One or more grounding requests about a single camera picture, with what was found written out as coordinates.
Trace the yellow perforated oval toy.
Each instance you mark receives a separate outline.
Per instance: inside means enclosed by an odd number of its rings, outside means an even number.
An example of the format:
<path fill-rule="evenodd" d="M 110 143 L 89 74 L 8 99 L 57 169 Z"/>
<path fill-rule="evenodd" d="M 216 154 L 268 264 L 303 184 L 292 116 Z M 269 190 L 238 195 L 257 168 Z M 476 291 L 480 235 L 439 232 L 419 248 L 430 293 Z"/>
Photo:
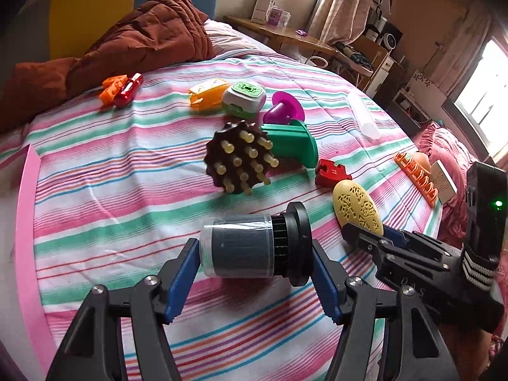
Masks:
<path fill-rule="evenodd" d="M 342 180 L 332 191 L 333 209 L 341 227 L 355 224 L 379 236 L 384 235 L 381 215 L 368 192 L 358 183 Z"/>

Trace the red puzzle piece toy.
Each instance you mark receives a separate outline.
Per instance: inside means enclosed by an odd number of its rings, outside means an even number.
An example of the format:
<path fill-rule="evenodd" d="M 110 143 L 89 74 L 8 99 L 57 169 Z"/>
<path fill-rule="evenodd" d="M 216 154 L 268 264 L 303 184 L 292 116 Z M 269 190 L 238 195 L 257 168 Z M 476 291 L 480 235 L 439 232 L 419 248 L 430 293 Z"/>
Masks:
<path fill-rule="evenodd" d="M 315 168 L 315 183 L 317 186 L 334 189 L 336 184 L 344 180 L 352 180 L 352 176 L 346 173 L 342 164 L 334 161 L 319 159 Z"/>

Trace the green flanged plastic tube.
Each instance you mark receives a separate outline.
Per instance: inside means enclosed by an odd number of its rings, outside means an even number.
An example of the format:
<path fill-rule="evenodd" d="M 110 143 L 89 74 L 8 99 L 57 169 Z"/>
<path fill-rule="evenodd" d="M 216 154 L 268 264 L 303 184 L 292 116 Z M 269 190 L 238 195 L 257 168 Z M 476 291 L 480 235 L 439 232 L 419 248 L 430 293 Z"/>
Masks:
<path fill-rule="evenodd" d="M 261 130 L 273 143 L 275 157 L 297 160 L 308 169 L 314 169 L 318 163 L 318 146 L 304 122 L 291 120 L 288 125 L 263 124 Z"/>

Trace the black cylinder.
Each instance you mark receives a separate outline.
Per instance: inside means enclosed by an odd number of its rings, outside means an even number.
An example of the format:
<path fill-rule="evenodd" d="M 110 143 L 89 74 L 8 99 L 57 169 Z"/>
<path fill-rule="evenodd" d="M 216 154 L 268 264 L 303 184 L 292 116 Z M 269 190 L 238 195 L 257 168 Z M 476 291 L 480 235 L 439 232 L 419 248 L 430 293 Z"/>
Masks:
<path fill-rule="evenodd" d="M 288 204 L 279 214 L 217 217 L 204 223 L 200 258 L 208 277 L 271 279 L 304 286 L 313 271 L 312 229 L 305 206 Z"/>

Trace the magenta funnel toy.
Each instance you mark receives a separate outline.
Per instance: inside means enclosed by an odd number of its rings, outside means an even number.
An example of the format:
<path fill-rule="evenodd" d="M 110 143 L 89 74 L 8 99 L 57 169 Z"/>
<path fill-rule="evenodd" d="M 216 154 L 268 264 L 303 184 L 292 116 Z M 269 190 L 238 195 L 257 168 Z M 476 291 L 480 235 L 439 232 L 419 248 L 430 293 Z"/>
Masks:
<path fill-rule="evenodd" d="M 263 116 L 263 123 L 288 125 L 292 120 L 304 121 L 304 108 L 288 92 L 277 91 L 272 96 L 272 107 Z"/>

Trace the dark brown peg disc toy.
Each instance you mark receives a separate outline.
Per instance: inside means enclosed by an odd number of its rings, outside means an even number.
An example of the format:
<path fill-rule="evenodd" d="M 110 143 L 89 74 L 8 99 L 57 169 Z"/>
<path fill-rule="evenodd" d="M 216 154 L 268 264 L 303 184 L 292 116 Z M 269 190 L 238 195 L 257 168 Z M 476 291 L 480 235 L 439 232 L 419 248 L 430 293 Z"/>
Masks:
<path fill-rule="evenodd" d="M 228 122 L 206 144 L 206 174 L 227 194 L 252 195 L 255 185 L 271 184 L 267 173 L 279 166 L 273 147 L 256 123 Z"/>

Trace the white green round case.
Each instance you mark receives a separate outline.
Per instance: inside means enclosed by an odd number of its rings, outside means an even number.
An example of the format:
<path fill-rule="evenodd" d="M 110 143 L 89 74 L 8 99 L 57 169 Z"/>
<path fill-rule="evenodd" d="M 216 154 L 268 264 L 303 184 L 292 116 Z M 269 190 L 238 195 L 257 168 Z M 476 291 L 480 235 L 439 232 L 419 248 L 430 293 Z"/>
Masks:
<path fill-rule="evenodd" d="M 225 90 L 221 98 L 222 108 L 227 114 L 255 119 L 266 101 L 265 89 L 249 81 L 237 81 Z"/>

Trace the orange yellow plastic case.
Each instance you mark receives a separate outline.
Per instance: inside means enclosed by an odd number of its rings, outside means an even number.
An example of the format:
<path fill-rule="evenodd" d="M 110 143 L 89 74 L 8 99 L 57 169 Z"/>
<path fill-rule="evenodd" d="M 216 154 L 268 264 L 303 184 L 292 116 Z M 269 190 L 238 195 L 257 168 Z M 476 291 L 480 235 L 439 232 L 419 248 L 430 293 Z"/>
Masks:
<path fill-rule="evenodd" d="M 190 108 L 196 112 L 208 112 L 221 108 L 222 96 L 230 83 L 221 78 L 205 80 L 189 89 Z"/>

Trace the pink rimmed white tray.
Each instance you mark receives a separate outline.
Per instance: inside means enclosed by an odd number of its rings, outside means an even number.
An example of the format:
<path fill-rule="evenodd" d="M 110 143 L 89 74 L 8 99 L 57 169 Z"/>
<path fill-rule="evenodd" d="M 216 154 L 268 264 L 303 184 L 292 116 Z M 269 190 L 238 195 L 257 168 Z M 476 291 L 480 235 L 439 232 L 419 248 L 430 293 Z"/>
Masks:
<path fill-rule="evenodd" d="M 43 380 L 56 353 L 34 259 L 39 172 L 30 144 L 1 163 L 1 357 L 26 380 Z"/>

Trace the small white paper box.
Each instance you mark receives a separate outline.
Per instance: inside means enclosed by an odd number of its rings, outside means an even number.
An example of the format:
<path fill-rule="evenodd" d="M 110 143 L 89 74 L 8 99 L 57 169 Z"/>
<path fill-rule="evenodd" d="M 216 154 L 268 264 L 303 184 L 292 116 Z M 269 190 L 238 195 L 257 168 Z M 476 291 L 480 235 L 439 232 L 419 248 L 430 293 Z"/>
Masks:
<path fill-rule="evenodd" d="M 456 197 L 456 184 L 440 160 L 431 166 L 431 181 L 438 190 L 438 199 L 443 205 Z"/>

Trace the pink ruffled pillow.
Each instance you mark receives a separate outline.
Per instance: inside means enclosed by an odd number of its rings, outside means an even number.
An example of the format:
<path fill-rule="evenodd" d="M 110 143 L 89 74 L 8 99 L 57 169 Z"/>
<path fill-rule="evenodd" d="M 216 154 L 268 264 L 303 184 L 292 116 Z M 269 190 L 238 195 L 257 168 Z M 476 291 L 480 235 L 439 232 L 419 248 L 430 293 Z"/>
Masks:
<path fill-rule="evenodd" d="M 466 235 L 468 214 L 465 200 L 467 171 L 477 161 L 467 147 L 447 128 L 432 121 L 412 138 L 430 164 L 440 161 L 456 185 L 456 195 L 443 204 L 438 240 L 458 249 Z"/>

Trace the beige curtain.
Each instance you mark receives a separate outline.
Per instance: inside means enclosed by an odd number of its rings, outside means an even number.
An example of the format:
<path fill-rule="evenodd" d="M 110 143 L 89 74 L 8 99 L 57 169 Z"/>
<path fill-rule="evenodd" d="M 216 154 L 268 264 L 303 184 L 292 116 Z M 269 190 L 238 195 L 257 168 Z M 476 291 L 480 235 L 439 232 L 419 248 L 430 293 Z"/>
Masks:
<path fill-rule="evenodd" d="M 349 44 L 365 29 L 372 0 L 319 0 L 308 33 L 330 46 Z"/>

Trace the orange plastic block toy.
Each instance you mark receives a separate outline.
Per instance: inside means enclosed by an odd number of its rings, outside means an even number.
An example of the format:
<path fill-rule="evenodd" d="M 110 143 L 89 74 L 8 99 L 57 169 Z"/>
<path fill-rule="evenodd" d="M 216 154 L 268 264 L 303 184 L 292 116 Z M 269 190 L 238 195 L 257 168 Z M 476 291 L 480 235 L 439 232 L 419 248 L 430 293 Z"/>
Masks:
<path fill-rule="evenodd" d="M 113 103 L 115 96 L 121 92 L 127 83 L 127 75 L 120 75 L 109 77 L 103 81 L 103 92 L 100 93 L 99 99 L 103 106 L 108 106 Z"/>

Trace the rust brown quilt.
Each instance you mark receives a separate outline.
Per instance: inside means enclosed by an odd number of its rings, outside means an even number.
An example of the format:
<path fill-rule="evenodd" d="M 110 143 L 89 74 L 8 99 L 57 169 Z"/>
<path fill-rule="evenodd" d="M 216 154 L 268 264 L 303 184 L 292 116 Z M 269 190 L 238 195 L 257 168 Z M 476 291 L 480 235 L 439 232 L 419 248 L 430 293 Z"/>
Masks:
<path fill-rule="evenodd" d="M 213 58 L 207 19 L 191 0 L 147 0 L 112 26 L 82 58 L 16 64 L 1 100 L 1 131 L 28 124 L 108 77 Z"/>

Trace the grey yellow blue headboard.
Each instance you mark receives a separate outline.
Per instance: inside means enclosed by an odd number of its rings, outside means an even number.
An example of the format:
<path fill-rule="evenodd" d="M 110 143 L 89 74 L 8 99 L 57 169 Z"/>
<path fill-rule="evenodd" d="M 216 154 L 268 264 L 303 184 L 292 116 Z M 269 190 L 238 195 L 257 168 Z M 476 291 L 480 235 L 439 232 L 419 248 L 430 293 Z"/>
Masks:
<path fill-rule="evenodd" d="M 1 66 L 79 57 L 146 0 L 28 0 L 1 32 Z M 209 17 L 216 0 L 191 0 Z"/>

